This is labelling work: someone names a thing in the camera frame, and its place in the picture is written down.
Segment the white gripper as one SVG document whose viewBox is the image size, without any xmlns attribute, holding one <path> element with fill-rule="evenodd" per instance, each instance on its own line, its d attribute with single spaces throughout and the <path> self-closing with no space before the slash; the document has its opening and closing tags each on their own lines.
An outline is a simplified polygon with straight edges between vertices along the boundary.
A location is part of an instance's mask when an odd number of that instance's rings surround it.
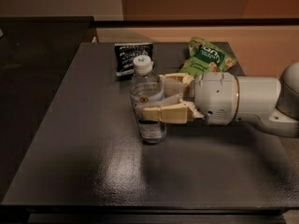
<svg viewBox="0 0 299 224">
<path fill-rule="evenodd" d="M 167 98 L 135 105 L 139 118 L 171 124 L 205 119 L 207 125 L 227 125 L 235 117 L 238 84 L 230 73 L 208 72 L 195 81 L 187 73 L 164 74 L 159 78 Z M 194 97 L 194 102 L 185 101 L 183 95 Z"/>
</svg>

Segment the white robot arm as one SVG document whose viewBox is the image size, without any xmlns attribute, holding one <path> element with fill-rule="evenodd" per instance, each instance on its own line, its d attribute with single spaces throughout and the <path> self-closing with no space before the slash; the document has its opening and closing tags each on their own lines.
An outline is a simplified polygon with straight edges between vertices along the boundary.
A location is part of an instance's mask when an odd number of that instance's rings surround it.
<svg viewBox="0 0 299 224">
<path fill-rule="evenodd" d="M 228 72 L 208 72 L 199 77 L 165 74 L 162 101 L 135 106 L 145 121 L 185 124 L 201 119 L 209 126 L 247 123 L 277 136 L 299 135 L 298 65 L 289 66 L 280 79 L 239 77 Z"/>
</svg>

